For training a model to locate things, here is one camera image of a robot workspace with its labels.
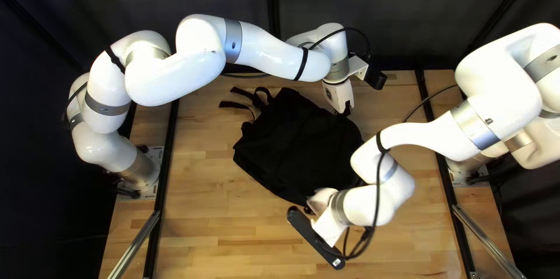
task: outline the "black backdrop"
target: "black backdrop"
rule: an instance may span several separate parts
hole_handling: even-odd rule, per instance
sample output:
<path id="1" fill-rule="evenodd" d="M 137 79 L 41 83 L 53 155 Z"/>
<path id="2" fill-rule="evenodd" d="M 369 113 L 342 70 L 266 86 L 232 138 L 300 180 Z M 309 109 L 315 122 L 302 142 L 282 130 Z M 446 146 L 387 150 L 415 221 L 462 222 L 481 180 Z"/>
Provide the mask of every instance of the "black backdrop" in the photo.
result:
<path id="1" fill-rule="evenodd" d="M 280 0 L 281 37 L 287 39 L 325 22 L 340 22 L 368 35 L 378 68 L 448 69 L 456 65 L 501 2 Z M 558 26 L 559 7 L 560 0 L 518 0 L 486 41 L 537 22 Z M 5 213 L 0 271 L 7 271 L 9 277 L 96 277 L 114 196 L 108 190 L 110 180 L 98 168 L 80 162 L 69 135 L 58 125 L 70 84 L 89 70 L 105 46 L 131 32 L 157 31 L 172 46 L 179 21 L 192 13 L 268 29 L 267 1 L 2 0 L 1 8 L 6 180 L 0 193 Z M 351 48 L 359 48 L 359 43 L 349 37 Z M 514 199 L 539 190 L 538 184 L 529 191 L 524 186 L 504 185 L 503 197 Z M 505 216 L 515 218 L 517 226 L 509 230 L 513 233 L 530 219 L 508 212 L 507 205 L 504 210 Z M 537 242 L 557 243 L 558 232 L 552 229 L 547 229 L 549 238 Z M 515 239 L 510 237 L 510 243 L 516 253 Z M 530 236 L 524 238 L 527 243 Z M 527 245 L 518 246 L 520 252 Z M 522 270 L 531 273 L 531 265 Z"/>

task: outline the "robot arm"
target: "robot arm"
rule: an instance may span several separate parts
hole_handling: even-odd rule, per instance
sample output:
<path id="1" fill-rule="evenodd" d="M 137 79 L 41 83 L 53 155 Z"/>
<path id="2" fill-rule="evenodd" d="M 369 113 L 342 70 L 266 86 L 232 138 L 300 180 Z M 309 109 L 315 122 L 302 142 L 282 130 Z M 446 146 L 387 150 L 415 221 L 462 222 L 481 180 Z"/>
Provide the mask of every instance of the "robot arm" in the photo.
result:
<path id="1" fill-rule="evenodd" d="M 346 50 L 346 40 L 340 48 Z M 70 95 L 87 81 L 68 106 L 74 146 L 80 158 L 118 173 L 137 189 L 154 178 L 144 155 L 116 130 L 131 101 L 144 106 L 171 102 L 213 81 L 226 62 L 249 65 L 271 75 L 299 81 L 319 81 L 330 70 L 324 50 L 304 50 L 274 38 L 244 22 L 210 15 L 185 17 L 176 33 L 177 53 L 152 31 L 128 35 L 111 45 L 126 68 L 112 63 L 107 52 L 79 77 Z"/>
<path id="2" fill-rule="evenodd" d="M 524 67 L 556 46 L 559 39 L 560 30 L 539 24 L 475 50 L 459 63 L 455 72 L 467 100 L 430 123 L 402 123 L 384 129 L 378 134 L 380 145 L 390 149 L 414 144 L 463 161 L 507 138 L 541 112 L 539 89 Z M 381 163 L 381 181 L 376 181 L 382 153 L 377 140 L 375 136 L 359 147 L 352 155 L 351 165 L 368 184 L 381 184 L 377 225 L 383 225 L 412 195 L 414 182 L 389 155 Z M 373 185 L 319 191 L 308 201 L 320 215 L 312 222 L 312 228 L 333 246 L 348 225 L 373 224 L 375 195 Z"/>
<path id="3" fill-rule="evenodd" d="M 131 99 L 157 106 L 205 86 L 226 62 L 248 65 L 271 75 L 299 81 L 319 81 L 328 74 L 329 57 L 309 51 L 300 72 L 303 50 L 290 46 L 245 22 L 210 15 L 185 17 L 176 33 L 177 53 L 156 32 L 130 34 L 111 45 L 126 67 L 126 74 L 103 52 L 88 80 L 83 117 L 95 132 L 116 131 L 124 121 Z"/>

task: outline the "black backpack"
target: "black backpack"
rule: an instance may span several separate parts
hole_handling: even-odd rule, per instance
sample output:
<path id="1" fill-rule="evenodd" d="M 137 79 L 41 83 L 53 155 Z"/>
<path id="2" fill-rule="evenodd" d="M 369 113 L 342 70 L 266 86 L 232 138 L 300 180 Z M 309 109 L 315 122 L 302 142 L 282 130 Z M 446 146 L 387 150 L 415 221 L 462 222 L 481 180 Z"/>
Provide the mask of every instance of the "black backpack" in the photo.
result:
<path id="1" fill-rule="evenodd" d="M 248 97 L 261 111 L 253 124 L 243 123 L 234 162 L 276 196 L 307 206 L 307 197 L 319 188 L 343 190 L 361 183 L 350 156 L 363 140 L 346 115 L 333 115 L 290 88 L 282 88 L 274 98 L 264 87 L 254 93 L 236 87 L 230 92 Z M 257 92 L 267 95 L 268 104 Z M 229 101 L 220 107 L 250 111 Z"/>

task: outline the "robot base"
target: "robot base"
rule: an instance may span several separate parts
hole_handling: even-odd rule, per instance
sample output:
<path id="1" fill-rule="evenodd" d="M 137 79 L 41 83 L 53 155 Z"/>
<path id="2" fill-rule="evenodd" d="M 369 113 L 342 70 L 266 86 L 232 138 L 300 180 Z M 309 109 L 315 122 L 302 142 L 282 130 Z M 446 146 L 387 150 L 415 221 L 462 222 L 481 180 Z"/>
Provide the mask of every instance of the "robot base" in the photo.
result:
<path id="1" fill-rule="evenodd" d="M 161 160 L 164 156 L 164 147 L 163 146 L 155 146 L 155 147 L 148 147 L 148 152 L 145 153 L 146 156 L 150 159 L 150 161 L 152 161 L 153 163 L 153 171 L 155 172 L 156 176 L 160 175 L 160 167 L 161 167 Z M 156 181 L 151 184 L 150 186 L 148 186 L 147 188 L 143 189 L 143 190 L 138 190 L 140 192 L 140 197 L 133 199 L 130 196 L 125 196 L 125 195 L 120 195 L 118 194 L 116 196 L 117 200 L 123 200 L 123 201 L 127 201 L 127 200 L 149 200 L 149 199 L 155 199 L 156 198 L 156 193 L 158 192 L 158 183 L 159 183 L 159 179 L 156 179 Z M 122 181 L 117 185 L 117 188 L 122 188 L 125 190 L 134 190 L 132 188 L 130 188 L 128 186 L 128 182 L 126 181 Z"/>

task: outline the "wooden tabletop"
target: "wooden tabletop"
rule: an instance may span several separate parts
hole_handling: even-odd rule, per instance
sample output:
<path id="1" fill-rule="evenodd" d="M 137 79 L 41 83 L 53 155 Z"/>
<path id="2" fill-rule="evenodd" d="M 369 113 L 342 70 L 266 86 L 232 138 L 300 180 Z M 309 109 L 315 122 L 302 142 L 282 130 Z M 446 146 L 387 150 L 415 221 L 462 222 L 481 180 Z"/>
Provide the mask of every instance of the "wooden tabletop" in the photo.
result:
<path id="1" fill-rule="evenodd" d="M 369 139 L 400 122 L 420 101 L 411 71 L 386 72 L 381 91 L 353 79 L 355 108 L 349 117 Z M 430 93 L 454 82 L 451 70 L 426 72 Z M 321 83 L 293 82 L 276 77 L 233 79 L 219 77 L 180 101 L 172 166 L 169 174 L 156 278 L 464 278 L 450 213 L 441 187 L 435 154 L 417 146 L 391 150 L 393 157 L 416 180 L 414 196 L 393 220 L 377 228 L 368 250 L 335 271 L 286 221 L 290 203 L 274 196 L 232 160 L 232 146 L 241 137 L 241 124 L 251 120 L 246 110 L 219 109 L 221 100 L 250 104 L 229 93 L 237 86 L 265 86 L 275 95 L 282 87 L 299 91 L 332 111 Z M 432 100 L 436 116 L 461 101 L 457 89 Z M 139 107 L 131 141 L 163 146 L 169 105 Z M 425 121 L 420 109 L 410 121 Z M 458 202 L 479 222 L 490 238 L 511 255 L 489 188 L 456 188 Z M 101 265 L 107 278 L 153 211 L 153 200 L 117 201 Z M 352 228 L 353 245 L 361 229 Z M 469 242 L 476 241 L 469 236 Z M 472 245 L 477 271 L 501 275 L 477 243 Z M 142 278 L 146 245 L 124 278 Z"/>

